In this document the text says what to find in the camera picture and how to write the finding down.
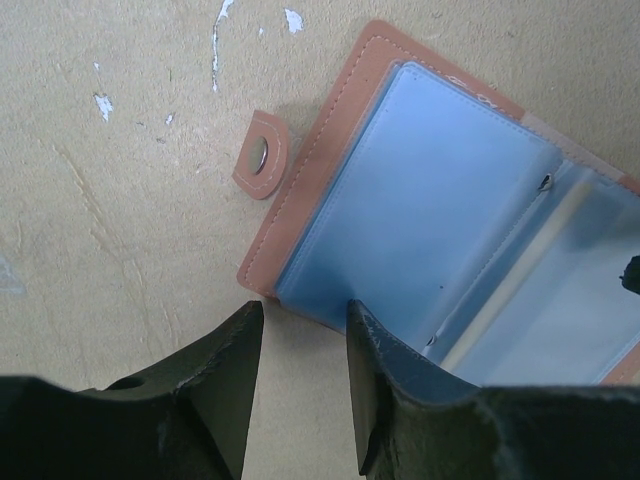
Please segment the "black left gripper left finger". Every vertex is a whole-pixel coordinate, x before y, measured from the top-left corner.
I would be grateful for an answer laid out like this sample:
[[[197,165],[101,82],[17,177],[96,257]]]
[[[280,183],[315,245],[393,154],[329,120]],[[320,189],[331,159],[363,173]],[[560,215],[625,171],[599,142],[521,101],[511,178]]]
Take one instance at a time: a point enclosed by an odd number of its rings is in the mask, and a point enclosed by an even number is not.
[[[264,326],[249,301],[104,390],[1,379],[4,479],[239,479]]]

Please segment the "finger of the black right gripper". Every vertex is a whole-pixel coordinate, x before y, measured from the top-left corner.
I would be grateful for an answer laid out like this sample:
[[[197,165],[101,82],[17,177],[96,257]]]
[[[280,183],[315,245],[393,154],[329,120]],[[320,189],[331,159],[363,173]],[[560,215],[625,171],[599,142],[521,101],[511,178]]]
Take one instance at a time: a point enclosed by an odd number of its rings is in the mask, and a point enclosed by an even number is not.
[[[640,294],[640,256],[634,256],[625,267],[620,276],[621,285],[624,289]]]

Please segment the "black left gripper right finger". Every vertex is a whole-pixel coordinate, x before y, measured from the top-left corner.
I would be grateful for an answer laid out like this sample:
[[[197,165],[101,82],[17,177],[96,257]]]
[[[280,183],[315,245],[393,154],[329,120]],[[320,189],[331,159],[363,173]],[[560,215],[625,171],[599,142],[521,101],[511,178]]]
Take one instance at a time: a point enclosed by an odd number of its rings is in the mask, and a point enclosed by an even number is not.
[[[477,387],[391,335],[359,301],[346,344],[369,479],[635,479],[639,390]]]

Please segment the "pink leather card holder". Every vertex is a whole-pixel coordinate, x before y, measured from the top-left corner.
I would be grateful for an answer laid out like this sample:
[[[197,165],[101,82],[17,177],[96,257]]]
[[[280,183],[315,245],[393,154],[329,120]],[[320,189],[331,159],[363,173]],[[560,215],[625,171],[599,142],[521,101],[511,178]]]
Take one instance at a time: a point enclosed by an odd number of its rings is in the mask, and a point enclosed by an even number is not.
[[[476,385],[638,381],[635,179],[380,20],[288,147],[256,112],[233,177],[273,203],[241,285],[340,331],[358,300]]]

